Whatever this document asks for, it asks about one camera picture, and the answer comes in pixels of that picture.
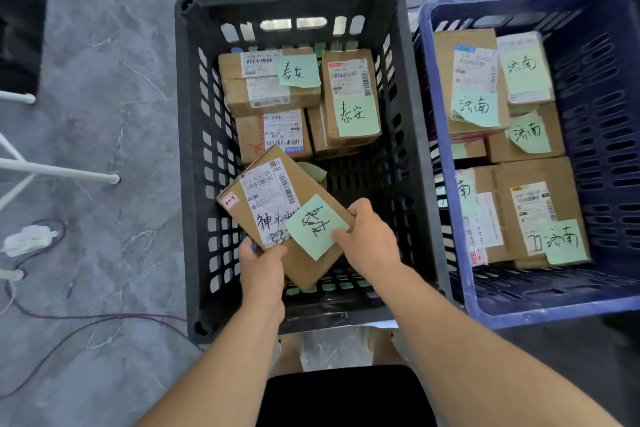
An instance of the person's right hand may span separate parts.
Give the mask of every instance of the person's right hand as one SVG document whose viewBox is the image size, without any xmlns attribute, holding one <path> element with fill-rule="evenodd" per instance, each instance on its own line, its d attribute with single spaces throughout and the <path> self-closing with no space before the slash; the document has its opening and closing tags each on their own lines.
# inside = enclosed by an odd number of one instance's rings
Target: person's right hand
<svg viewBox="0 0 640 427">
<path fill-rule="evenodd" d="M 380 273 L 385 275 L 401 265 L 396 236 L 365 197 L 349 206 L 349 213 L 356 217 L 353 231 L 333 230 L 331 237 L 342 247 L 351 266 L 373 284 Z"/>
</svg>

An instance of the person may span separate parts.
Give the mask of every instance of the person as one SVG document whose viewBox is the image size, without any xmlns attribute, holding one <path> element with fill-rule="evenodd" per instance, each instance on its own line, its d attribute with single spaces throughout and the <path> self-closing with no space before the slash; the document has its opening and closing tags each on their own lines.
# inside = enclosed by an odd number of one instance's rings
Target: person
<svg viewBox="0 0 640 427">
<path fill-rule="evenodd" d="M 359 199 L 349 212 L 356 216 L 353 231 L 334 230 L 332 238 L 393 313 L 446 425 L 620 425 L 572 383 L 473 321 L 402 264 L 394 233 L 369 200 Z M 300 349 L 283 341 L 276 363 L 279 371 L 272 372 L 279 376 L 268 380 L 285 314 L 282 257 L 286 253 L 285 245 L 276 245 L 260 256 L 252 251 L 251 239 L 244 239 L 239 255 L 242 305 L 138 427 L 251 426 L 257 421 L 334 425 L 355 420 L 435 425 L 416 375 L 402 365 L 397 352 L 388 354 L 389 342 L 381 340 L 385 332 L 374 335 L 374 362 L 382 344 L 390 362 L 396 359 L 395 365 L 280 375 L 301 370 L 300 357 L 296 363 L 295 355 L 289 354 L 299 354 Z"/>
</svg>

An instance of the black plastic crate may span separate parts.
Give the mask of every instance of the black plastic crate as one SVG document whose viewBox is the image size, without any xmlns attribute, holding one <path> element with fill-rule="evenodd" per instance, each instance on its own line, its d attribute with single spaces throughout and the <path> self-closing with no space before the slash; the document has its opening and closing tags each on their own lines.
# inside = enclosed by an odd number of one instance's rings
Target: black plastic crate
<svg viewBox="0 0 640 427">
<path fill-rule="evenodd" d="M 404 263 L 428 282 L 442 284 L 451 297 L 404 0 L 180 0 L 175 30 L 184 269 L 193 342 L 211 342 L 241 301 L 238 246 L 244 233 L 215 201 L 242 168 L 218 72 L 218 56 L 231 51 L 310 46 L 321 56 L 324 49 L 372 50 L 382 136 L 357 156 L 316 164 L 328 171 L 328 190 L 342 204 L 368 197 L 396 232 Z M 315 290 L 303 293 L 290 285 L 283 300 L 281 333 L 392 318 L 344 257 Z"/>
</svg>

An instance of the person's left arm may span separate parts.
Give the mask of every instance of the person's left arm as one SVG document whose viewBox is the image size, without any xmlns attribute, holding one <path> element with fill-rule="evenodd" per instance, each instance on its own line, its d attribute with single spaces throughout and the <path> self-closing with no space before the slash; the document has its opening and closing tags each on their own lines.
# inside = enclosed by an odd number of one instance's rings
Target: person's left arm
<svg viewBox="0 0 640 427">
<path fill-rule="evenodd" d="M 246 237 L 240 244 L 243 301 L 220 336 L 137 427 L 252 426 L 258 418 L 269 366 L 284 318 L 283 245 L 261 257 Z"/>
</svg>

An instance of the small red-bordered sticker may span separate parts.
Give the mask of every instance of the small red-bordered sticker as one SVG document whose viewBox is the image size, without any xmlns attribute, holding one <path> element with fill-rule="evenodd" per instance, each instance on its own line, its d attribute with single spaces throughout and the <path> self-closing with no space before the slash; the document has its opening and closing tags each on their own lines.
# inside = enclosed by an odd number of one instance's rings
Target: small red-bordered sticker
<svg viewBox="0 0 640 427">
<path fill-rule="evenodd" d="M 240 201 L 240 199 L 238 199 L 233 192 L 230 192 L 227 196 L 222 198 L 221 204 L 225 210 L 229 211 L 238 201 Z"/>
</svg>

